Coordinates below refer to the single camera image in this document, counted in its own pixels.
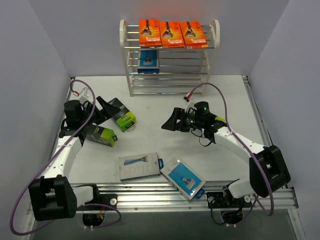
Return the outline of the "black green Gillette Labs carton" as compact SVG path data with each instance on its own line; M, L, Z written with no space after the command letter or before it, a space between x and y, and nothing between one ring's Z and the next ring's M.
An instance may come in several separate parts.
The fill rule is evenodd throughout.
M110 128L92 124L86 127L86 132L86 140L108 147L113 147L118 140L117 135Z

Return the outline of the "Harry's blade cartridge pack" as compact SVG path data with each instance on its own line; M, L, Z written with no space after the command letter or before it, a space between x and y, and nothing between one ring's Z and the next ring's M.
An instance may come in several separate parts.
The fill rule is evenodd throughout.
M205 193L206 181L179 156L173 157L160 172L188 201L198 200Z

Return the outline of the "grey Harry's box blue razor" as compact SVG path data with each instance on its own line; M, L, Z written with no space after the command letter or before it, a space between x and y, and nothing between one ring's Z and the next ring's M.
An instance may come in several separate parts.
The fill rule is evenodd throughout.
M156 152L119 157L118 163L121 182L158 177L164 167Z

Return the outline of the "small orange Gillette razor box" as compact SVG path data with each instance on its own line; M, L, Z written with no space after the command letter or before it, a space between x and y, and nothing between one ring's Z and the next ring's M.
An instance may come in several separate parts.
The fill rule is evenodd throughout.
M142 19L138 22L140 47L161 47L160 23L158 19Z

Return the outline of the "aluminium rail base frame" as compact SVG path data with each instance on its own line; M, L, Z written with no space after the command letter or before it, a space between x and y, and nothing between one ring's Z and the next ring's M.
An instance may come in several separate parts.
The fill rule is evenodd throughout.
M65 139L58 143L66 160L56 158L42 173L46 179L58 175L68 178L73 188L97 184L102 194L115 193L121 212L203 211L206 198L187 200L163 176L120 181L119 157L156 152L164 162L181 157L205 180L206 192L220 192L223 185L249 176L249 165L223 146L202 147L190 133L161 129L174 107L182 107L180 95L142 95L130 97L122 76L80 76L96 95L119 97L137 115L137 125L119 133L114 147L86 142L72 147Z

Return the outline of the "white chrome-bar shelf rack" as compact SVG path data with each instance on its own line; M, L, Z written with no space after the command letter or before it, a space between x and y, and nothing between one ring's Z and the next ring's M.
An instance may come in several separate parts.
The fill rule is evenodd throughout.
M139 26L122 19L119 43L129 95L185 95L190 88L208 82L214 73L220 50L221 27L217 19L202 26L206 48L150 47L158 53L159 72L139 73L143 48L139 46Z

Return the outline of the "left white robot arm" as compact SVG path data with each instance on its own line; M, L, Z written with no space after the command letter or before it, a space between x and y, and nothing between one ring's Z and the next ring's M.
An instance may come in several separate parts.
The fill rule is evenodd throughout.
M95 210L101 197L95 183L73 188L68 180L73 162L83 147L89 127L102 123L121 110L98 96L98 109L86 100L69 100L64 104L58 144L52 162L28 187L34 217L37 221L73 218L79 208Z

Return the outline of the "orange Gillette Fusion5 razor box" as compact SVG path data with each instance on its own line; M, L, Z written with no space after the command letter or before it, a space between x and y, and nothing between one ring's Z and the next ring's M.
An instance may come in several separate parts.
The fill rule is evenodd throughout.
M187 49L204 49L208 47L208 41L199 21L180 21L179 26Z

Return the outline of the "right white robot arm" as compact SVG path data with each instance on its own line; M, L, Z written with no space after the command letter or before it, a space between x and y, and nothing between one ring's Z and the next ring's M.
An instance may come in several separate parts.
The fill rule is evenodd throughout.
M200 130L210 143L225 147L248 164L248 178L228 184L222 193L223 203L227 206L232 207L240 198L249 195L266 198L291 181L285 159L277 146L265 146L236 134L226 120L210 112L206 101L187 109L174 108L161 128L183 133Z

